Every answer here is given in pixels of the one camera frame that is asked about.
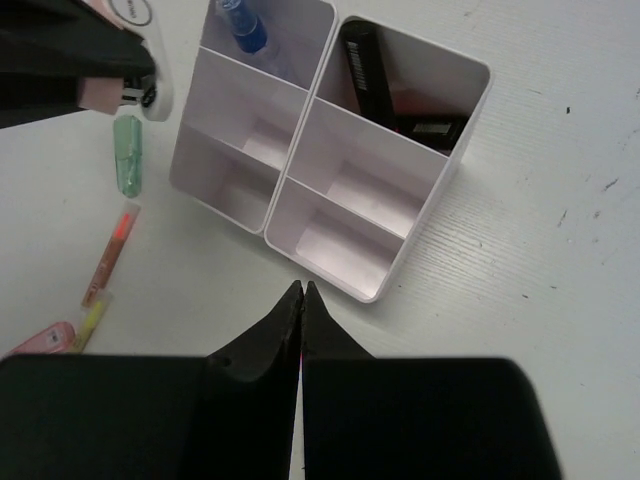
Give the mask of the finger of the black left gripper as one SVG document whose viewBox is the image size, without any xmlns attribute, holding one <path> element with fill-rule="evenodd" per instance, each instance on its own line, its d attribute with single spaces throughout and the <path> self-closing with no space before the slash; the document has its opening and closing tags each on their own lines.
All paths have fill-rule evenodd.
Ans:
<svg viewBox="0 0 640 480">
<path fill-rule="evenodd" d="M 83 1 L 3 1 L 1 72 L 49 77 L 112 73 L 103 61 L 116 37 Z"/>
<path fill-rule="evenodd" d="M 0 104 L 2 129 L 82 111 L 74 77 L 2 74 Z"/>
</svg>

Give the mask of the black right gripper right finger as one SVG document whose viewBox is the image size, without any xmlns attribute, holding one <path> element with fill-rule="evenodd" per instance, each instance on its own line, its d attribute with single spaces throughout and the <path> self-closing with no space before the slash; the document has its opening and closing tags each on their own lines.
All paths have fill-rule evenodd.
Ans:
<svg viewBox="0 0 640 480">
<path fill-rule="evenodd" d="M 377 358 L 314 283 L 302 322 L 309 479 L 558 479 L 532 383 L 498 357 Z"/>
</svg>

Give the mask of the pink mini stapler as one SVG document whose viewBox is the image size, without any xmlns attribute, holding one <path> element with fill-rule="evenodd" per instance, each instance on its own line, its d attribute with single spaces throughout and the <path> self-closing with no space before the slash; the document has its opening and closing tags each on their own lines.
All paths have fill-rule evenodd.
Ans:
<svg viewBox="0 0 640 480">
<path fill-rule="evenodd" d="M 138 106 L 155 122 L 168 119 L 173 107 L 173 83 L 159 21 L 149 1 L 88 1 L 116 35 L 107 42 L 103 61 L 112 73 L 83 73 L 78 105 L 115 114 L 124 105 Z"/>
</svg>

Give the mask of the mint green correction tape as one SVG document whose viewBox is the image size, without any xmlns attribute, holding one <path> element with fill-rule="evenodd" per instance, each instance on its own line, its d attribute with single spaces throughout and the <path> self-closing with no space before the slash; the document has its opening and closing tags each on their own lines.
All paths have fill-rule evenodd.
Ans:
<svg viewBox="0 0 640 480">
<path fill-rule="evenodd" d="M 119 191 L 128 198 L 142 190 L 142 122 L 122 115 L 113 122 L 114 159 Z"/>
</svg>

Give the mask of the pink highlighter pen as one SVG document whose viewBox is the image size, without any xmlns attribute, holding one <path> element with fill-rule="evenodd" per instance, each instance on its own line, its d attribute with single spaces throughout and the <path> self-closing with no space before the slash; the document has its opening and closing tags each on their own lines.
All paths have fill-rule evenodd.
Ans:
<svg viewBox="0 0 640 480">
<path fill-rule="evenodd" d="M 8 356 L 64 353 L 72 346 L 75 337 L 71 323 L 56 322 L 9 351 Z"/>
</svg>

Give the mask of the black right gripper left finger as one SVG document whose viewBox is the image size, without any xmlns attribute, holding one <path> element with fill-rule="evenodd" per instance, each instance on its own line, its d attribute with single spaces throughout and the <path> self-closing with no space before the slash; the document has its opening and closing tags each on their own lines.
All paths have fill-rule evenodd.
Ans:
<svg viewBox="0 0 640 480">
<path fill-rule="evenodd" d="M 285 479 L 303 289 L 205 357 L 13 355 L 5 479 Z"/>
</svg>

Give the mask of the black pink highlighter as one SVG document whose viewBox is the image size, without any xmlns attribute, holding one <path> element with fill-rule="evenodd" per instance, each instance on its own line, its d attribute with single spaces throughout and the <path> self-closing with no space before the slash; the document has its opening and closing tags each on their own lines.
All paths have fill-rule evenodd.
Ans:
<svg viewBox="0 0 640 480">
<path fill-rule="evenodd" d="M 340 38 L 360 114 L 382 127 L 397 130 L 396 115 L 382 59 L 377 26 L 364 20 L 346 22 Z"/>
</svg>

